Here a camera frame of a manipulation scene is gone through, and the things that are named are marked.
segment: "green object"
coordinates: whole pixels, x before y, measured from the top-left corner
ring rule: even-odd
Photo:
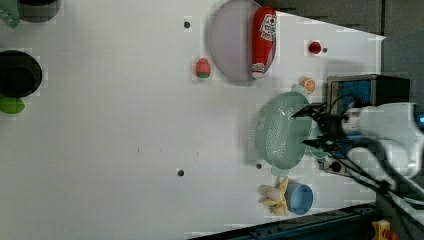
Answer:
[[[16,28],[21,21],[18,12],[18,0],[0,0],[0,18],[9,27]]]
[[[199,78],[208,78],[209,77],[209,73],[201,73],[199,74]]]
[[[259,154],[272,165],[272,174],[288,175],[288,170],[303,158],[312,119],[291,116],[309,104],[307,91],[295,84],[292,91],[267,103],[259,113],[255,146]]]
[[[322,133],[319,127],[316,126],[311,130],[311,133],[309,134],[309,139],[317,139],[319,136],[322,136]],[[311,146],[308,146],[308,148],[312,156],[318,159],[319,162],[325,162],[325,158],[328,156],[327,152],[324,152],[322,149],[314,148]]]
[[[0,111],[7,114],[18,114],[25,109],[20,98],[0,97]]]

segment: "blue bowl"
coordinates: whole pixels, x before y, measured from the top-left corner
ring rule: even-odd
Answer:
[[[287,208],[297,215],[307,213],[314,202],[312,189],[304,184],[289,183],[285,193]]]

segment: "green colander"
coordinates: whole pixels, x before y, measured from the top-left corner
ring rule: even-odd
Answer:
[[[287,176],[305,154],[302,141],[308,138],[312,119],[291,116],[309,104],[306,96],[306,89],[295,84],[290,92],[277,96],[259,112],[255,146],[276,176]]]

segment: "white tabletop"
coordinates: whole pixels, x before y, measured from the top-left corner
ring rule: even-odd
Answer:
[[[37,57],[47,78],[22,114],[0,115],[0,239],[186,239],[296,217],[259,202],[277,179],[248,144],[253,117],[304,76],[380,71],[381,38],[278,13],[265,80],[232,84],[210,61],[199,81],[206,23],[225,1],[64,2],[49,23],[0,25],[2,50]],[[305,55],[310,40],[327,55]],[[308,214],[375,200],[308,156],[289,177],[312,187]]]

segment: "red sauce bottle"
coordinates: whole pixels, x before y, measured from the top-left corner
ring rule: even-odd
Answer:
[[[265,66],[275,44],[277,14],[272,7],[261,7],[256,11],[252,31],[252,76],[263,78]]]

